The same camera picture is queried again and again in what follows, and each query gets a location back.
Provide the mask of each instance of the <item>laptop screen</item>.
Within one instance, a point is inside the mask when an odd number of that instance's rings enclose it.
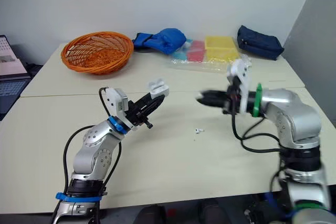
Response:
[[[15,56],[6,37],[0,35],[0,79],[27,76],[25,67]]]

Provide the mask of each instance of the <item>white wall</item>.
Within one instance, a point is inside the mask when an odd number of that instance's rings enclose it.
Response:
[[[28,61],[45,63],[60,42],[100,30],[231,35],[244,24],[283,44],[305,0],[0,0],[0,34]]]
[[[335,17],[335,0],[307,0],[283,55],[336,126]]]

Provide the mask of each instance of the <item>yellow container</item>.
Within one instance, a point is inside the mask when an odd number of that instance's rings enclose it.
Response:
[[[232,37],[206,36],[205,50],[208,61],[234,61],[239,53]]]

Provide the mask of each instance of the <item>floor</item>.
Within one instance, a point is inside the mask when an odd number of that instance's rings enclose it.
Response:
[[[226,209],[232,223],[248,223],[244,216],[246,197],[234,196],[217,198],[219,205]],[[188,200],[159,204],[167,213],[167,224],[199,224],[197,206],[200,200]],[[101,224],[132,224],[139,211],[145,206],[124,207],[106,210],[106,216]],[[49,223],[50,214],[31,215],[0,215],[0,223],[11,224],[42,224]],[[67,221],[61,223],[87,223],[83,221]]]

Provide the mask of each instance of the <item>laptop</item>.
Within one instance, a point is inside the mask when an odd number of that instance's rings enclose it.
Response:
[[[5,35],[0,35],[0,121],[28,85],[30,75],[15,56]]]

